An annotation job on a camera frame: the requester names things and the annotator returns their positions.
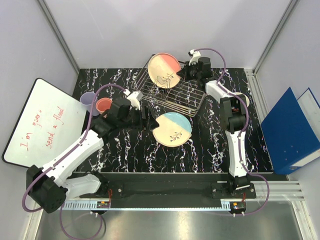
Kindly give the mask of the pink plastic cup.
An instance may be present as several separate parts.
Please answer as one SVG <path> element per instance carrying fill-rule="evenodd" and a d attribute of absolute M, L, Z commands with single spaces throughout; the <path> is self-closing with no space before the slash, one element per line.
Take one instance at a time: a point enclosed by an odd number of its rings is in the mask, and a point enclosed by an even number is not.
<path fill-rule="evenodd" d="M 112 100 L 107 97 L 100 98 L 96 104 L 95 108 L 99 112 L 100 115 L 102 115 L 106 110 L 109 110 L 112 105 Z"/>

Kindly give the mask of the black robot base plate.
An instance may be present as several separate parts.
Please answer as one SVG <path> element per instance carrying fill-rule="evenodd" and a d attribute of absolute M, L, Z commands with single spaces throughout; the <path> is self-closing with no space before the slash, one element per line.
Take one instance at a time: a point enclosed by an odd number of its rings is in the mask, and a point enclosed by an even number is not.
<path fill-rule="evenodd" d="M 201 195 L 213 199 L 254 199 L 247 177 L 233 180 L 228 173 L 115 173 L 103 172 L 114 199 L 133 195 Z"/>

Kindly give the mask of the pink and cream plate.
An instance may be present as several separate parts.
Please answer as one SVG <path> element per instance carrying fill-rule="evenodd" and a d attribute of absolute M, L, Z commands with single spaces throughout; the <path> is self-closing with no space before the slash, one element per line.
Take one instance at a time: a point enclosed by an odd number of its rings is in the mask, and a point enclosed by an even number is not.
<path fill-rule="evenodd" d="M 171 89 L 180 82 L 181 77 L 177 72 L 181 69 L 178 60 L 168 53 L 153 55 L 147 65 L 151 81 L 162 89 Z"/>

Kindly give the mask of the blue and cream plate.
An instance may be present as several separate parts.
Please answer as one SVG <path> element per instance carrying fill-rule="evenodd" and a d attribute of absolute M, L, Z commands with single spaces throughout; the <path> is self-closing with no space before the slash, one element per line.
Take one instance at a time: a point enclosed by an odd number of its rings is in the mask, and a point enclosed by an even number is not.
<path fill-rule="evenodd" d="M 190 121 L 180 113 L 167 112 L 156 118 L 159 127 L 152 133 L 158 143 L 175 148 L 186 143 L 192 135 Z"/>

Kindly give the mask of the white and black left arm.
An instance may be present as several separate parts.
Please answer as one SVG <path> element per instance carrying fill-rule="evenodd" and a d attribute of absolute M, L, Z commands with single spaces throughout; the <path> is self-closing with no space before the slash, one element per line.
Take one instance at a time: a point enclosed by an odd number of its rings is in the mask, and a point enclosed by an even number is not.
<path fill-rule="evenodd" d="M 120 130 L 152 131 L 158 127 L 155 112 L 147 104 L 127 98 L 116 99 L 63 153 L 42 167 L 32 165 L 27 170 L 26 192 L 22 198 L 30 196 L 48 214 L 58 210 L 68 199 L 88 194 L 103 198 L 109 194 L 106 177 L 91 171 L 71 178 L 73 171 Z"/>

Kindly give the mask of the lavender plastic cup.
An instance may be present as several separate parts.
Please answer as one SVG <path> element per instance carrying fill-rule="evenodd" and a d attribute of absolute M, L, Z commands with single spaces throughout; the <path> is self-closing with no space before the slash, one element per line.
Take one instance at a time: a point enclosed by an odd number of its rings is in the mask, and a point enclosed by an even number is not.
<path fill-rule="evenodd" d="M 92 113 L 92 116 L 98 116 L 100 113 L 96 108 L 96 103 L 98 101 L 98 97 L 96 96 L 95 92 L 85 92 L 81 97 L 80 100 L 81 104 L 85 107 L 85 109 Z"/>

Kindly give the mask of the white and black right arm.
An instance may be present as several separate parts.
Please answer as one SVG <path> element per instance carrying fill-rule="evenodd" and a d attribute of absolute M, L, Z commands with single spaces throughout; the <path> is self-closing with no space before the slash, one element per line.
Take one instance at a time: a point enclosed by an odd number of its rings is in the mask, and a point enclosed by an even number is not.
<path fill-rule="evenodd" d="M 199 88 L 219 102 L 219 122 L 225 131 L 229 148 L 229 169 L 226 190 L 232 198 L 239 198 L 250 187 L 247 173 L 245 136 L 249 123 L 247 98 L 235 93 L 215 80 L 211 70 L 211 59 L 192 57 L 184 63 L 177 75 L 184 80 L 196 80 Z"/>

